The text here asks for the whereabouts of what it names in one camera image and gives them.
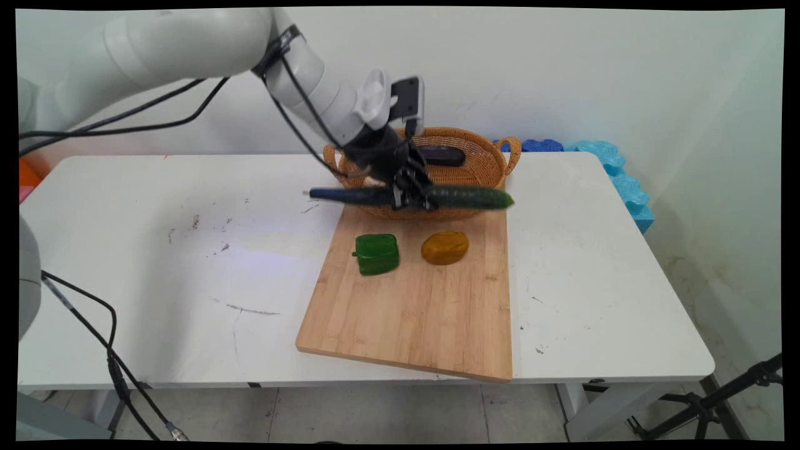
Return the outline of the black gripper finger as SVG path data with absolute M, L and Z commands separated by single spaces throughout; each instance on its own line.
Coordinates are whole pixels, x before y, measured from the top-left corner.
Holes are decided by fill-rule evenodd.
M 432 185 L 424 166 L 409 165 L 409 205 L 426 211 L 438 210 L 437 202 L 428 198 L 428 190 Z
M 411 194 L 414 193 L 414 183 L 409 172 L 397 172 L 391 182 L 391 190 L 392 210 L 406 208 L 411 202 Z

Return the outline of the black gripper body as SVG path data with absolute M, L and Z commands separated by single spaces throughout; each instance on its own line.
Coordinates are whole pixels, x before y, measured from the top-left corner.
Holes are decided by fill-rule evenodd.
M 346 159 L 357 167 L 349 178 L 371 176 L 384 183 L 410 183 L 416 167 L 411 162 L 413 142 L 392 128 L 364 128 L 342 147 Z

